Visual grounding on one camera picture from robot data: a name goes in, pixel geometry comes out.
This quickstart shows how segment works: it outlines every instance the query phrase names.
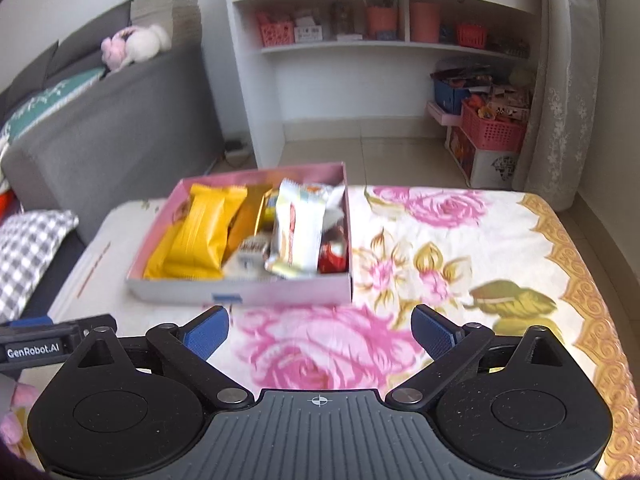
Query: checkered pillow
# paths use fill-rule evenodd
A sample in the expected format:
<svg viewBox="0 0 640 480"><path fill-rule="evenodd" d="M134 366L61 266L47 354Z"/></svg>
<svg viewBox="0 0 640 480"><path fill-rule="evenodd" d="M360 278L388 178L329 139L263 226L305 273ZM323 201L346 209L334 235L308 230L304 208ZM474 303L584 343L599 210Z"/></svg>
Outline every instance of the checkered pillow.
<svg viewBox="0 0 640 480"><path fill-rule="evenodd" d="M62 240L77 225L71 211L30 211L0 226L0 322L20 317Z"/></svg>

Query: curtain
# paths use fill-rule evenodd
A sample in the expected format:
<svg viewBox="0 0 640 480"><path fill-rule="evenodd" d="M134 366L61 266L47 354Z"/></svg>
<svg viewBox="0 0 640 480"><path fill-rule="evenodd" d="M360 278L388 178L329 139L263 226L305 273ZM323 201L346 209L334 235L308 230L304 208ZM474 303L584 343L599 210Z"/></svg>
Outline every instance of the curtain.
<svg viewBox="0 0 640 480"><path fill-rule="evenodd" d="M598 90L599 0L542 0L540 61L513 188L571 207L589 147Z"/></svg>

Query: blue box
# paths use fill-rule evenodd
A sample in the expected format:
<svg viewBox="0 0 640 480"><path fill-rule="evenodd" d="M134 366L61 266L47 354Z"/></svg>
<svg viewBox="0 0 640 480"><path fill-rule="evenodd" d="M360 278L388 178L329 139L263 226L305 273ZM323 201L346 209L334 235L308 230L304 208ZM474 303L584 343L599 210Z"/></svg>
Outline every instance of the blue box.
<svg viewBox="0 0 640 480"><path fill-rule="evenodd" d="M462 113L462 101L471 97L471 92L466 88L452 88L439 79L433 80L434 101L440 108L449 114L460 115Z"/></svg>

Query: sofa armrest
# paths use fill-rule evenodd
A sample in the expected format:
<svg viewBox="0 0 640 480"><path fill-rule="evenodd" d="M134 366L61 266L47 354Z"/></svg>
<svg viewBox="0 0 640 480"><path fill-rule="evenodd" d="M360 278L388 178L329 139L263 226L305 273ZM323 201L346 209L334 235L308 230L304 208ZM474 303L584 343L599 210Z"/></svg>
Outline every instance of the sofa armrest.
<svg viewBox="0 0 640 480"><path fill-rule="evenodd" d="M202 174L223 138L199 46L107 76L21 136L2 171L27 210L71 209L89 243L127 200Z"/></svg>

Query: floral tablecloth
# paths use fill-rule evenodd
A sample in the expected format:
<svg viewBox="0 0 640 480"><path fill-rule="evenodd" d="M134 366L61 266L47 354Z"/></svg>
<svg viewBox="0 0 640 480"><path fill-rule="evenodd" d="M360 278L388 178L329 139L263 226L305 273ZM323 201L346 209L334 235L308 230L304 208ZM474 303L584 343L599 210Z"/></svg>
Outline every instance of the floral tablecloth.
<svg viewBox="0 0 640 480"><path fill-rule="evenodd" d="M377 388L381 396L427 366L410 313L425 303L457 324L498 334L548 326L591 378L614 417L598 472L640 474L638 400L615 327L561 223L539 197L516 192L349 188L353 303L228 306L227 340L209 362L252 390ZM130 202L105 220L50 315L111 312L120 336L183 324L202 307L155 306L124 283L160 201ZM42 385L46 372L29 370Z"/></svg>

